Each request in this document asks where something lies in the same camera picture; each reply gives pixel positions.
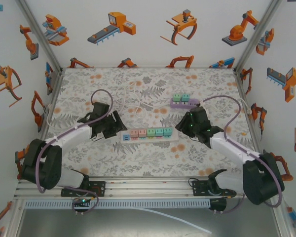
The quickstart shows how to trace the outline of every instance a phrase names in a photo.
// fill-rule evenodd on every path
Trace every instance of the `floral tablecloth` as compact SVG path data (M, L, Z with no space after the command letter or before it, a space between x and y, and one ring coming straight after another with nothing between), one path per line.
M123 86L136 82L136 94L143 102L157 106L168 104L174 93L188 93L191 98L203 100L214 95L229 95L238 100L235 78L230 69L150 69L150 68L103 68L66 69L60 93L55 105L47 137L72 126L92 111L90 96L102 88L113 93ZM117 99L122 102L122 90ZM97 93L96 101L110 103L104 93ZM126 95L126 104L138 104L135 96ZM151 108L144 118L134 115L135 107L115 103L122 121L128 129L140 127L175 126L186 110L171 109L169 105ZM237 112L237 104L226 98L212 99L205 103L212 124L224 128ZM143 116L139 109L137 115ZM244 112L227 128L227 133L248 148L253 148ZM110 139L87 141L73 148L63 157L63 166L90 176L207 176L213 171L226 168L232 172L242 170L217 151L190 140L179 133L178 142L122 145L119 134Z

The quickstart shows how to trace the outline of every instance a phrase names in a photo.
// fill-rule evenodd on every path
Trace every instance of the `green block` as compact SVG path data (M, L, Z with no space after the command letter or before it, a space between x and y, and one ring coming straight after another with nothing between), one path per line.
M162 137L163 136L163 128L156 129L156 137Z
M174 94L172 100L174 102L179 102L181 100L181 95L180 94Z
M172 135L172 128L168 127L163 129L163 136L171 136Z
M147 129L147 137L154 137L155 132L154 129Z
M181 101L182 102L188 102L189 101L189 94L183 94Z

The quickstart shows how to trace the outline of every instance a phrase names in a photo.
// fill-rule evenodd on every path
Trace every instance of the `white wall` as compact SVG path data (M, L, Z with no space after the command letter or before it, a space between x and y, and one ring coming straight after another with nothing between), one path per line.
M253 16L260 20L270 1L45 0L41 4L27 0L27 3L39 23L46 20L46 14L51 14L68 28L70 40L61 46L51 45L63 67L70 64L72 57L96 67L116 67L127 57L138 66L165 67L175 57L191 55L195 56L192 66L208 67L219 60L240 58L248 41L232 47L222 38L229 35L233 26L241 23L243 13L248 10L252 10ZM177 36L178 45L175 46L160 36L171 38L173 26L166 20L185 9L197 18L198 28L191 40ZM133 36L117 34L99 45L88 42L91 35L109 25L108 13L111 11L125 14L127 20L136 24L137 33ZM244 35L250 38L253 32L253 26L248 24Z
M45 63L47 57L42 48L39 58L30 60L25 46L25 37L20 33L19 25L29 26L15 1L0 0L3 12L0 12L0 65L9 65L19 75L22 85L15 89L22 99L9 108L14 101L7 90L0 92L0 211L12 200L17 185L17 168L14 163L15 151L21 151L33 139L38 137L37 125L31 112L31 100L36 90L42 100L47 102L45 84ZM29 33L33 42L36 37Z
M296 2L283 1L267 30L274 28L275 36L271 48L261 56L252 53L245 69L253 68L252 90L247 95L250 105L254 102L267 110L265 130L261 145L269 152L283 156L294 176L285 182L284 197L288 205L296 210L296 153L294 152L294 127L296 127L296 86L295 97L285 102L285 92L270 79L266 79L268 67L286 74L296 68ZM259 134L258 120L256 129Z

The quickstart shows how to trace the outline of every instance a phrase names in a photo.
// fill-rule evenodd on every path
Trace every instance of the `purple block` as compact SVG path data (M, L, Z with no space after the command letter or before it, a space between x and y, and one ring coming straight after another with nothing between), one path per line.
M188 102L173 102L173 100L170 100L170 107L173 109L192 109L197 107L197 104L199 104L198 99L190 99Z

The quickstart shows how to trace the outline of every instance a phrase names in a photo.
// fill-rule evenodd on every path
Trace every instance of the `pink block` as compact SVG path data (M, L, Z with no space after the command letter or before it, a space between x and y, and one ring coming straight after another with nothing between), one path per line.
M138 131L139 137L147 137L147 130L141 129Z
M130 130L130 137L131 138L138 137L138 130Z

